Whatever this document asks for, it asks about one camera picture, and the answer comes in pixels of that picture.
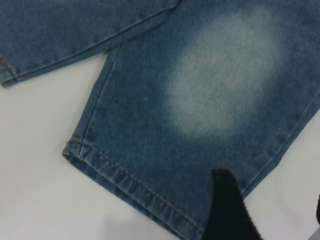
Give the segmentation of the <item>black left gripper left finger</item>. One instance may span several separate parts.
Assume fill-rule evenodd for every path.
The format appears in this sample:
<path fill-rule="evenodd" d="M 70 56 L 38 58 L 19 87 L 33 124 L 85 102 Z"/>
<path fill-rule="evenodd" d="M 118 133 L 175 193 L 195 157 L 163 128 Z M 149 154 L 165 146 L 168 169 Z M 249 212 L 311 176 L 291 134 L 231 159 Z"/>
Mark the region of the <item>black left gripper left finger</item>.
<path fill-rule="evenodd" d="M 203 238 L 261 240 L 233 174 L 227 169 L 215 169 L 211 176 L 213 195 Z"/>

